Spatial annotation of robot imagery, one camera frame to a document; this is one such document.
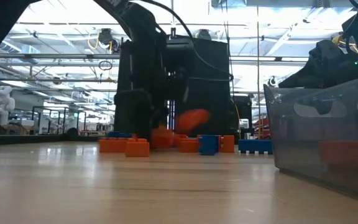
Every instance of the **plastic container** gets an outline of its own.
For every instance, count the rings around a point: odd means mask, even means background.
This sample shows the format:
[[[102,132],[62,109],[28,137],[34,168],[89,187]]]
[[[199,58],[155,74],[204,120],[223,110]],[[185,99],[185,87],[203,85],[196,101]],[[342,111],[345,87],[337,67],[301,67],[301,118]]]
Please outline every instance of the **plastic container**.
[[[358,194],[358,80],[265,97],[275,165]]]

